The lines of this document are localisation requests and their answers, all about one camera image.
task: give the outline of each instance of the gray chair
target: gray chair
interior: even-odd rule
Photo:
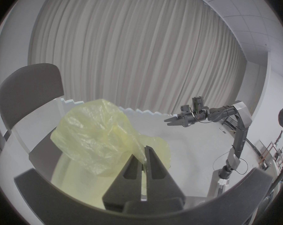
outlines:
[[[0,113],[10,131],[25,116],[64,95],[57,66],[48,63],[22,67],[0,86]],[[46,135],[29,153],[29,160],[41,175],[51,180],[61,151]]]

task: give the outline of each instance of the chair backrest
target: chair backrest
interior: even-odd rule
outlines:
[[[22,67],[0,86],[0,113],[12,129],[22,118],[64,95],[57,66],[49,63]]]

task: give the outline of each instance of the chair seat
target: chair seat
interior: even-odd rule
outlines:
[[[29,153],[30,162],[48,181],[51,181],[56,164],[62,154],[61,150],[50,139],[54,130],[46,135]]]

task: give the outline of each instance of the plastic bag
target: plastic bag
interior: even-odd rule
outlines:
[[[72,108],[51,134],[51,140],[69,158],[97,176],[114,176],[131,154],[145,164],[146,145],[154,148],[167,169],[170,167],[167,142],[138,133],[127,116],[104,99]]]

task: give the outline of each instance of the curtain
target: curtain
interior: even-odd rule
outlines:
[[[202,0],[47,0],[29,63],[55,64],[66,99],[173,114],[234,101],[245,56]]]

